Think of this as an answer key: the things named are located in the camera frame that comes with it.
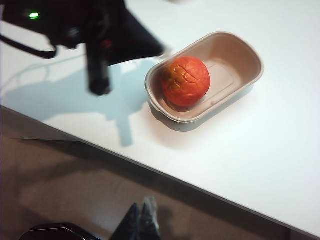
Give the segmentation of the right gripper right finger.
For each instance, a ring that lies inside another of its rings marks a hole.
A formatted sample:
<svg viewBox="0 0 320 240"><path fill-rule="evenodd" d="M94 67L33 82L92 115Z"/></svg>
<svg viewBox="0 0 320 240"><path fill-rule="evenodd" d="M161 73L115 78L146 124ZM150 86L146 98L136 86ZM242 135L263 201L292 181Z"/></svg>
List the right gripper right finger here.
<svg viewBox="0 0 320 240"><path fill-rule="evenodd" d="M160 240L160 227L158 223L158 205L153 196L145 197L140 214L140 239Z"/></svg>

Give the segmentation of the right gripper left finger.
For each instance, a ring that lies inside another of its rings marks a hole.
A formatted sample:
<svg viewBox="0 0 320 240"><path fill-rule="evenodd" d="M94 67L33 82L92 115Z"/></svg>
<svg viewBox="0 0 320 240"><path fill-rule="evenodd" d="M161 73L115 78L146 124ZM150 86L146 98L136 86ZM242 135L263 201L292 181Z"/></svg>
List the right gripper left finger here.
<svg viewBox="0 0 320 240"><path fill-rule="evenodd" d="M116 229L117 240L136 240L138 238L138 221L140 208L134 203Z"/></svg>

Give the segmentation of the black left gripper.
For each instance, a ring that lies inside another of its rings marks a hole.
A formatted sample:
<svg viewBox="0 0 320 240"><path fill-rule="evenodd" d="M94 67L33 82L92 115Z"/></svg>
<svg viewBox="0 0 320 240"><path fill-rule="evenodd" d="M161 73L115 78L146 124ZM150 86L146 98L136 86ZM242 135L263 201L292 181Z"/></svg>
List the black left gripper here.
<svg viewBox="0 0 320 240"><path fill-rule="evenodd" d="M96 96L111 91L109 65L165 52L123 0L3 0L1 4L3 21L42 34L54 46L72 49L86 43L88 88ZM105 36L106 56L95 43Z"/></svg>

